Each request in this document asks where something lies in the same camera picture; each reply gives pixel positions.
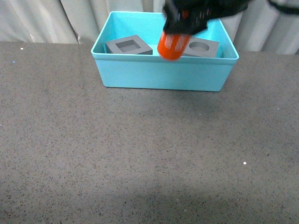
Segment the gray square block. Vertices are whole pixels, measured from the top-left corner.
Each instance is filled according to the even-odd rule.
[[[107,41],[106,50],[109,54],[152,55],[153,49],[138,35]]]
[[[183,56],[216,57],[219,42],[192,37]]]

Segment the gray block with round hole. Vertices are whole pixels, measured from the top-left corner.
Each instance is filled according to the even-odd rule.
[[[106,50],[109,54],[152,55],[153,49],[138,35],[108,41]]]
[[[192,37],[183,56],[216,57],[219,42]]]

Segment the square hole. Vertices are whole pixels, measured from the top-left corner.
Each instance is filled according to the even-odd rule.
[[[123,53],[141,48],[134,40],[115,44]]]

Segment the white curtain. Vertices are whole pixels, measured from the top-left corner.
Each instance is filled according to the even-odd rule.
[[[299,0],[276,2],[298,6]],[[111,11],[161,12],[164,0],[0,0],[0,41],[94,43]],[[299,16],[255,0],[222,19],[238,50],[299,54]]]

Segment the light blue plastic bin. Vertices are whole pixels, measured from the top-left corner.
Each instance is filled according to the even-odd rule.
[[[239,56],[220,20],[195,37],[220,43],[216,58],[161,58],[157,45],[165,24],[161,13],[111,12],[91,52],[106,87],[220,91]],[[153,55],[107,54],[105,42],[139,35]]]

